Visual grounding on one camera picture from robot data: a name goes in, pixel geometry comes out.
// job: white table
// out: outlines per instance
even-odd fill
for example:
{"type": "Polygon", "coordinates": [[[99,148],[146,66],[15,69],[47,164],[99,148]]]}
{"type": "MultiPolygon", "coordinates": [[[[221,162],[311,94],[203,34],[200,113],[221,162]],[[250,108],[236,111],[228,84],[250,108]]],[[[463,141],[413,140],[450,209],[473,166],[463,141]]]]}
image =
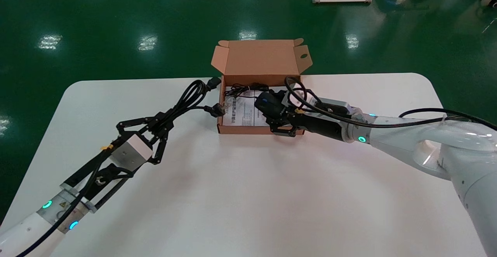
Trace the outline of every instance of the white table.
{"type": "MultiPolygon", "coordinates": [[[[192,78],[71,85],[2,225],[37,210],[117,135],[118,121],[169,109],[192,78]]],[[[318,96],[396,116],[440,107],[414,73],[305,76],[318,96]]],[[[205,102],[213,105],[218,93],[205,102]]],[[[306,133],[218,135],[203,111],[177,119],[145,165],[53,256],[483,256],[452,184],[355,142],[306,133]]]]}

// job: open cardboard box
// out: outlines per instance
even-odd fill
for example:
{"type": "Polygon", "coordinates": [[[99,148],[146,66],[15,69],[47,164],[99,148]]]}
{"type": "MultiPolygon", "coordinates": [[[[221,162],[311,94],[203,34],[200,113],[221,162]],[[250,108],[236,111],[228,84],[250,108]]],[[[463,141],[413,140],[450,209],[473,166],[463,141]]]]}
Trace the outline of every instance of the open cardboard box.
{"type": "MultiPolygon", "coordinates": [[[[222,73],[219,103],[224,103],[226,87],[235,83],[249,85],[254,82],[270,87],[284,86],[285,77],[300,79],[300,74],[312,65],[304,39],[219,41],[211,65],[222,73]]],[[[271,134],[264,126],[223,126],[218,117],[219,134],[271,134]]]]}

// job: white robotic arm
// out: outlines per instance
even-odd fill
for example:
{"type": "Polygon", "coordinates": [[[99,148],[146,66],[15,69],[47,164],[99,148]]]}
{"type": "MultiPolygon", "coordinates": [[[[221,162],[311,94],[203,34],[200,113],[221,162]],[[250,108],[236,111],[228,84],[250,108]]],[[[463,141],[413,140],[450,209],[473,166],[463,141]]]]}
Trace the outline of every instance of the white robotic arm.
{"type": "Polygon", "coordinates": [[[219,103],[213,107],[198,106],[207,92],[220,83],[219,78],[212,78],[207,83],[195,80],[167,112],[119,122],[116,140],[66,179],[60,185],[62,191],[37,212],[0,235],[0,257],[49,256],[83,216],[98,211],[144,163],[157,165],[161,162],[177,117],[193,109],[203,109],[213,117],[225,113],[219,103]],[[125,130],[140,125],[142,128],[138,131],[125,130]],[[147,131],[153,135],[151,139],[143,136],[147,131]],[[101,168],[107,158],[112,163],[101,168]]]}
{"type": "Polygon", "coordinates": [[[255,101],[274,134],[293,137],[303,129],[343,142],[370,144],[418,170],[452,181],[485,252],[497,257],[493,128],[460,117],[422,120],[365,114],[346,102],[317,97],[294,78],[296,84],[291,86],[288,79],[288,91],[263,92],[255,101]]]}

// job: box flap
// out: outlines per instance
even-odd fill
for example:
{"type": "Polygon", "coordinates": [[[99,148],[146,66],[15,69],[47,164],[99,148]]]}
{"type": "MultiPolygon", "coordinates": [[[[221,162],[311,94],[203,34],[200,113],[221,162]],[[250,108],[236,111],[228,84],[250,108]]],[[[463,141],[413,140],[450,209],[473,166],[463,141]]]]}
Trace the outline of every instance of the box flap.
{"type": "Polygon", "coordinates": [[[312,65],[311,55],[307,46],[294,47],[293,52],[295,52],[295,62],[297,62],[297,70],[300,74],[312,65]]]}
{"type": "Polygon", "coordinates": [[[312,65],[304,39],[219,41],[211,65],[227,76],[299,75],[312,65]]]}
{"type": "Polygon", "coordinates": [[[304,39],[298,38],[293,40],[293,46],[300,46],[304,42],[304,39]]]}
{"type": "Polygon", "coordinates": [[[213,65],[221,73],[226,71],[226,63],[228,62],[229,48],[216,46],[214,55],[212,56],[211,65],[213,65]]]}

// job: glowing indicator light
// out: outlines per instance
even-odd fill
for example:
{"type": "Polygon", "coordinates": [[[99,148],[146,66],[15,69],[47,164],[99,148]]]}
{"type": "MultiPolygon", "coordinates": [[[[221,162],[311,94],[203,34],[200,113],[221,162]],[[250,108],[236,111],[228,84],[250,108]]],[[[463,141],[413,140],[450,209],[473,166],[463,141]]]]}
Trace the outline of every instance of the glowing indicator light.
{"type": "Polygon", "coordinates": [[[69,230],[73,230],[73,227],[78,225],[78,221],[74,221],[70,226],[69,226],[69,230]]]}
{"type": "Polygon", "coordinates": [[[52,200],[48,201],[46,204],[44,204],[41,208],[47,208],[52,205],[52,200]]]}

